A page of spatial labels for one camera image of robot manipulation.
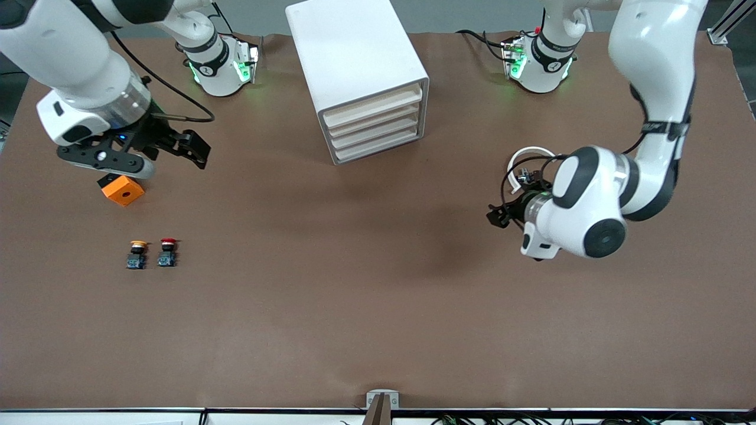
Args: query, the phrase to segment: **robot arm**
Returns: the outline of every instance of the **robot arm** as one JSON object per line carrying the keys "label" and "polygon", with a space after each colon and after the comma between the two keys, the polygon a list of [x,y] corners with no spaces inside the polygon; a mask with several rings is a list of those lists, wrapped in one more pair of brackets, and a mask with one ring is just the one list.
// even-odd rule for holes
{"label": "robot arm", "polygon": [[567,77],[572,54],[585,34],[580,9],[616,10],[622,0],[541,0],[544,22],[538,34],[524,33],[504,56],[515,61],[505,65],[507,76],[534,93],[548,93]]}
{"label": "robot arm", "polygon": [[37,111],[59,145],[61,159],[149,178],[154,173],[150,160],[161,149],[205,167],[207,143],[196,132],[170,128],[147,81],[110,49],[102,32],[153,23],[183,46],[192,68],[200,70],[195,80],[208,93],[230,95],[251,81],[256,57],[248,44],[220,36],[207,17],[193,11],[209,4],[211,0],[0,0],[0,50],[52,88]]}
{"label": "robot arm", "polygon": [[521,252],[550,259],[561,247],[600,258],[624,242],[626,223],[670,201],[690,123],[693,47],[706,0],[625,0],[609,54],[630,81],[646,120],[636,157],[589,146],[559,167],[550,194],[528,199]]}
{"label": "robot arm", "polygon": [[228,96],[252,82],[257,46],[218,34],[197,12],[212,0],[75,0],[102,32],[150,23],[168,33],[187,55],[194,79],[213,96]]}

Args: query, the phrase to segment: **orange block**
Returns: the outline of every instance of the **orange block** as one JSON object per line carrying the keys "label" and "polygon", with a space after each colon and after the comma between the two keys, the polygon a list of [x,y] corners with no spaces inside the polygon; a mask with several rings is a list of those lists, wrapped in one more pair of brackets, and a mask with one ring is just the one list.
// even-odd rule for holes
{"label": "orange block", "polygon": [[142,196],[144,189],[136,181],[121,175],[102,188],[102,193],[120,206],[127,206]]}

